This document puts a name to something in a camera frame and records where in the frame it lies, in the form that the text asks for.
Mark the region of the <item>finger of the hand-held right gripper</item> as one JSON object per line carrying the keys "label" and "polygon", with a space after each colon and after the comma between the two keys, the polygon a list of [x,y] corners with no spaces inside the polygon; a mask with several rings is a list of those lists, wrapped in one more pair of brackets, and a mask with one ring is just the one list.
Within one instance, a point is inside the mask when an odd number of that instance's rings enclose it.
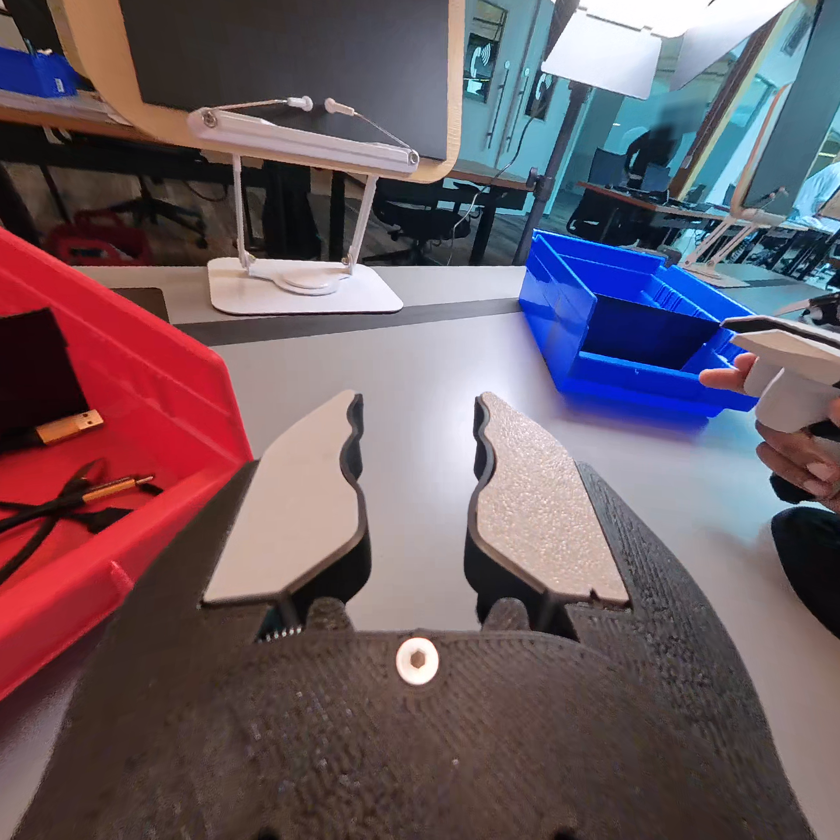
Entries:
{"label": "finger of the hand-held right gripper", "polygon": [[785,320],[773,316],[727,318],[720,327],[736,334],[769,332],[772,330],[797,335],[800,338],[839,348],[839,334],[805,322]]}
{"label": "finger of the hand-held right gripper", "polygon": [[747,394],[763,394],[778,373],[838,388],[838,348],[783,330],[737,333],[731,340],[756,359],[744,383]]}

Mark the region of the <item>dark-legged wooden table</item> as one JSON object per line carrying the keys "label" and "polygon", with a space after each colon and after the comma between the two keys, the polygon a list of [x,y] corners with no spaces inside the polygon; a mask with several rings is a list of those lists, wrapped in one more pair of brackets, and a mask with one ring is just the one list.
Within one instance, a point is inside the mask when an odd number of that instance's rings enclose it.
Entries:
{"label": "dark-legged wooden table", "polygon": [[1,122],[179,147],[138,129],[97,95],[86,92],[69,98],[40,98],[1,90]]}

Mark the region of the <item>black textured wrist pad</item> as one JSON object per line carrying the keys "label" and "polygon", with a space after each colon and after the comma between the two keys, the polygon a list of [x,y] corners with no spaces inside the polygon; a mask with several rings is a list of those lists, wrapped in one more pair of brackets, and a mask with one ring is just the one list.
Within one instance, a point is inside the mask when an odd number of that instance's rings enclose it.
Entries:
{"label": "black textured wrist pad", "polygon": [[771,521],[773,542],[792,590],[806,609],[839,637],[839,517],[791,508]]}

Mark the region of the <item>blue plastic bin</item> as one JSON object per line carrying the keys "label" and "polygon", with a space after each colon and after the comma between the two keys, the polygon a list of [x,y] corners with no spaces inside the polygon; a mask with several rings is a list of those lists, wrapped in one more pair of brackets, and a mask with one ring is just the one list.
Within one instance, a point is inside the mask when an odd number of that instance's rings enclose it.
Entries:
{"label": "blue plastic bin", "polygon": [[699,381],[704,370],[731,368],[741,353],[721,327],[679,371],[582,352],[597,294],[719,323],[752,315],[662,256],[536,230],[519,302],[559,392],[708,418],[757,405],[755,397]]}

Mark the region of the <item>black board with wooden edge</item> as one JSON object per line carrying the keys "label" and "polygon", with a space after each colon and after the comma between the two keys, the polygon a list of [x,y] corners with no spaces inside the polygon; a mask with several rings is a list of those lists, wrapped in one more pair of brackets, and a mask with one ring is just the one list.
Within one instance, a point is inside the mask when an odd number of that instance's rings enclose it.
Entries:
{"label": "black board with wooden edge", "polygon": [[839,103],[839,2],[821,2],[793,84],[772,100],[732,198],[731,214],[779,226],[822,148]]}
{"label": "black board with wooden edge", "polygon": [[465,2],[62,2],[82,74],[163,144],[444,178]]}

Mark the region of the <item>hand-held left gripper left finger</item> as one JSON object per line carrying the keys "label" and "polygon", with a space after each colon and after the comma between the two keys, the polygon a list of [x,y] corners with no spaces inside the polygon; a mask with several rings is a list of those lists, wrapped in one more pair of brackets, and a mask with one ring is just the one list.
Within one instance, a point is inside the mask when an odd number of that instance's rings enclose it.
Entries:
{"label": "hand-held left gripper left finger", "polygon": [[364,399],[340,392],[264,452],[203,593],[205,606],[320,596],[347,602],[371,575]]}

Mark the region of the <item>small blue bin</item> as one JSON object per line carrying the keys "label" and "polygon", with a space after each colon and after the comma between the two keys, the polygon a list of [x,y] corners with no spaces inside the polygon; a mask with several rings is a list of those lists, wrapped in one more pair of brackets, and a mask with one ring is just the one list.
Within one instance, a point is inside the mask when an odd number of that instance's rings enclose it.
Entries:
{"label": "small blue bin", "polygon": [[1,48],[1,89],[37,98],[77,95],[79,76],[59,55]]}

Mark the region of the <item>studio light on stand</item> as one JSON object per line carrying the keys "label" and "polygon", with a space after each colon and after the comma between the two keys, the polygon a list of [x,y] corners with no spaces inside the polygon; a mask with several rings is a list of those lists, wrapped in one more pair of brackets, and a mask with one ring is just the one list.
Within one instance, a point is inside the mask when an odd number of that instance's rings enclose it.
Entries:
{"label": "studio light on stand", "polygon": [[545,171],[537,175],[512,264],[523,266],[527,261],[532,233],[593,89],[645,100],[663,41],[681,39],[669,83],[669,89],[677,91],[790,5],[790,1],[555,2],[553,20],[563,26],[541,71],[566,79],[570,99]]}

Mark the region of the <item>person's right hand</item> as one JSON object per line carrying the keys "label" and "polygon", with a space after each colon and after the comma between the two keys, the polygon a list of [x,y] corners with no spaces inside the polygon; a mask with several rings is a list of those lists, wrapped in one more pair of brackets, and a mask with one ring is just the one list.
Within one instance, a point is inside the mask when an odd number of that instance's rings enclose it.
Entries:
{"label": "person's right hand", "polygon": [[[753,353],[741,353],[731,368],[702,371],[700,383],[713,389],[743,392],[756,360]],[[805,430],[787,434],[759,421],[755,429],[762,438],[756,448],[757,456],[771,473],[809,494],[827,510],[838,513],[839,467],[820,440]]]}

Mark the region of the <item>white board stand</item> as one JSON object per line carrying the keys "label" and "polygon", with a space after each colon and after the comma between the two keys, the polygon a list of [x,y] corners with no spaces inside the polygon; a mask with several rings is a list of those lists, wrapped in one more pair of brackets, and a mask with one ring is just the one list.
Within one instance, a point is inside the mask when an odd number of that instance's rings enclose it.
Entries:
{"label": "white board stand", "polygon": [[[190,131],[198,139],[228,144],[236,150],[232,165],[237,257],[212,259],[207,263],[212,307],[240,318],[398,313],[403,309],[403,301],[373,268],[361,263],[360,252],[378,176],[414,174],[420,162],[419,153],[351,106],[332,98],[323,102],[328,114],[362,120],[389,143],[346,140],[244,114],[245,109],[268,106],[310,112],[313,101],[304,96],[204,107],[190,112],[186,118]],[[351,170],[368,173],[351,246],[341,261],[257,258],[249,253],[245,243],[241,151],[302,156],[337,169],[349,166]]]}

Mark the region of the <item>red plastic bin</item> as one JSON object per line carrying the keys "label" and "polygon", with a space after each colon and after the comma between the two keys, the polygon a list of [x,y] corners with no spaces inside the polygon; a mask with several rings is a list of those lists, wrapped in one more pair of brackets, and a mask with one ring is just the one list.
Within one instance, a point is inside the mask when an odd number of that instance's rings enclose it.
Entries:
{"label": "red plastic bin", "polygon": [[104,424],[2,457],[2,500],[52,498],[81,466],[152,475],[162,493],[105,500],[136,511],[90,534],[63,522],[1,594],[1,698],[108,617],[252,453],[223,360],[180,330],[2,230],[2,315],[50,308]]}

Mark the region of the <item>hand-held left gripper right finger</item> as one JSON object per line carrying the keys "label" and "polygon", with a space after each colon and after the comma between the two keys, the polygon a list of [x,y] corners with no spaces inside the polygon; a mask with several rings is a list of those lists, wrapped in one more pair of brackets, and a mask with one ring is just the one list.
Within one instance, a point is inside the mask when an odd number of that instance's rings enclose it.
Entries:
{"label": "hand-held left gripper right finger", "polygon": [[578,465],[493,392],[476,398],[468,546],[535,595],[628,607],[631,597]]}

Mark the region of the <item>red bag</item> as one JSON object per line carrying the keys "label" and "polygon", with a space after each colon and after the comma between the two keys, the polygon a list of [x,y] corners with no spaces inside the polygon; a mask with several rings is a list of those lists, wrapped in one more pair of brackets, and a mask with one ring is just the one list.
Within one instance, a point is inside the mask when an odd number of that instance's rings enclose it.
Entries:
{"label": "red bag", "polygon": [[44,248],[63,263],[84,266],[152,266],[154,257],[146,233],[126,225],[108,209],[76,212],[68,223],[54,227]]}

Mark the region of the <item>wooden board stand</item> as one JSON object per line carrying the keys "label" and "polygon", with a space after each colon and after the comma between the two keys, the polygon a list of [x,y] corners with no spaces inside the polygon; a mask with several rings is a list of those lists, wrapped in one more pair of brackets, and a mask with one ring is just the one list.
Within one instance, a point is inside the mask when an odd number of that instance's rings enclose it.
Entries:
{"label": "wooden board stand", "polygon": [[769,213],[766,207],[787,193],[786,187],[779,186],[759,198],[756,206],[744,206],[741,192],[736,190],[723,221],[678,263],[678,267],[708,285],[726,288],[728,279],[719,272],[718,266],[749,236],[766,233],[784,223],[783,215]]}

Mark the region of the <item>black office chair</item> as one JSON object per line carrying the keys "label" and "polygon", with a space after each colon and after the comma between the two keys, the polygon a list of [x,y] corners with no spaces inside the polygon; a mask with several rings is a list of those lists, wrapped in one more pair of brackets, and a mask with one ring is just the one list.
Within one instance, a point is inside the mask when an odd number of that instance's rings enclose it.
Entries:
{"label": "black office chair", "polygon": [[453,246],[457,239],[469,235],[471,210],[461,213],[458,203],[454,209],[444,209],[396,201],[388,192],[383,191],[384,187],[385,181],[380,181],[376,187],[372,214],[388,227],[388,235],[395,242],[399,238],[407,238],[410,245],[401,250],[368,255],[362,258],[364,264],[441,266],[429,255],[430,248],[444,242]]}

